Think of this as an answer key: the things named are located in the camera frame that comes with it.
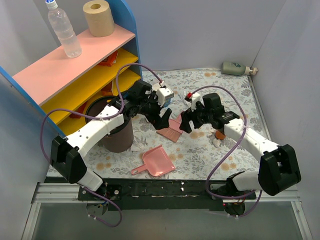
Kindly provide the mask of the pink hand brush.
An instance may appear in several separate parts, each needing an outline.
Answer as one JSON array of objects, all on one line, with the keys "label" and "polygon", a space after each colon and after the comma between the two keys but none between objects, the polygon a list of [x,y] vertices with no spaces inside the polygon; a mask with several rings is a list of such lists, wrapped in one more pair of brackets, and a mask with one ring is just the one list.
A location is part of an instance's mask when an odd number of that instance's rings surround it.
[{"label": "pink hand brush", "polygon": [[169,119],[168,122],[168,128],[157,130],[156,133],[176,143],[183,133],[183,131],[180,130],[181,117],[179,116],[176,119]]}]

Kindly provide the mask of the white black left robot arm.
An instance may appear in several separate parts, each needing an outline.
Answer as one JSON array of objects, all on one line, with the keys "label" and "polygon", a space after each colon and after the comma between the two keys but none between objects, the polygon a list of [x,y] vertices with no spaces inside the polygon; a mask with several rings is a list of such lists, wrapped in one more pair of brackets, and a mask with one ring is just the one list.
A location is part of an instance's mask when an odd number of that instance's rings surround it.
[{"label": "white black left robot arm", "polygon": [[51,144],[50,163],[70,184],[78,184],[95,199],[106,196],[106,182],[87,167],[84,157],[91,148],[105,136],[124,128],[131,118],[144,115],[156,130],[169,127],[172,113],[168,108],[161,110],[174,92],[161,83],[153,89],[149,83],[138,80],[123,94],[114,97],[103,110],[91,118],[82,128],[62,138],[57,136]]}]

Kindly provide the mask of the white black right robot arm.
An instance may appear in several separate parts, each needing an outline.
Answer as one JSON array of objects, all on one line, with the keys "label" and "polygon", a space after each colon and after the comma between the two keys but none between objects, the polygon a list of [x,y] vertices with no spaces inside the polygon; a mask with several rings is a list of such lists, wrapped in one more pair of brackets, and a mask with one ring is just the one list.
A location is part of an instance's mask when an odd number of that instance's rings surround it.
[{"label": "white black right robot arm", "polygon": [[252,128],[232,111],[225,111],[216,93],[200,96],[188,93],[185,100],[191,107],[181,113],[180,130],[191,133],[210,124],[215,130],[238,142],[259,164],[258,171],[241,171],[229,176],[225,185],[207,191],[213,196],[237,199],[248,191],[262,190],[270,196],[296,185],[302,180],[296,152],[289,144],[272,142]]}]

